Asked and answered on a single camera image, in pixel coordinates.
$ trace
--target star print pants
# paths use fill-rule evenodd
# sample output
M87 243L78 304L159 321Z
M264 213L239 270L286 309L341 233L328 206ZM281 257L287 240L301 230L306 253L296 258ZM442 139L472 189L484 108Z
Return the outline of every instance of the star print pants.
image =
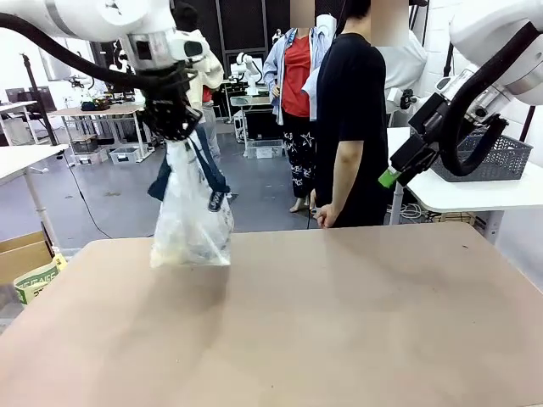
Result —
M292 186L296 198L305 198L313 189L315 176L314 124L309 118L292 116L283 111L283 140L292 169Z

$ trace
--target clear plastic bag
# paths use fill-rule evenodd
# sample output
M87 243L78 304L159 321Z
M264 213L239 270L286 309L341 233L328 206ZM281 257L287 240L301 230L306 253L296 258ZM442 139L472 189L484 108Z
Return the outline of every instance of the clear plastic bag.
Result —
M194 152L201 152L196 132L191 140L167 142L171 174L154 233L151 267L230 264L232 211L224 196L218 210L210 210L213 194Z

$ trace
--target gray plastic basket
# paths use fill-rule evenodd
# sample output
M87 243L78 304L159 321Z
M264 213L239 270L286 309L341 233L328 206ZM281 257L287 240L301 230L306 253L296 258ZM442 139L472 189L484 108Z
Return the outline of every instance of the gray plastic basket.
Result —
M464 160L472 153L483 135L472 133L458 146L458 158ZM454 176L444 166L441 158L432 170L448 182L520 180L528 162L532 146L508 136L500 136L483 163L468 176Z

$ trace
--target green tape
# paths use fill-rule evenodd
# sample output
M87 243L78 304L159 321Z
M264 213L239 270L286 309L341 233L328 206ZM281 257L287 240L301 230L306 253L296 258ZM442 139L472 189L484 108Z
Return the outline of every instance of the green tape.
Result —
M396 180L401 176L401 172L393 172L390 169L387 169L380 177L379 177L379 183L385 187L390 188L395 183Z

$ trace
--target red shirt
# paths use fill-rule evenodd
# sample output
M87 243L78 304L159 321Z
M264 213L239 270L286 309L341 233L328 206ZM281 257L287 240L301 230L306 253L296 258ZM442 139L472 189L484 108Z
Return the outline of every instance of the red shirt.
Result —
M283 81L283 109L288 114L309 117L309 96L302 92L311 72L309 36L295 38L285 53L285 77Z
M204 86L204 93L202 94L202 103L211 102L212 99L213 99L213 93L211 93L211 90L207 86Z

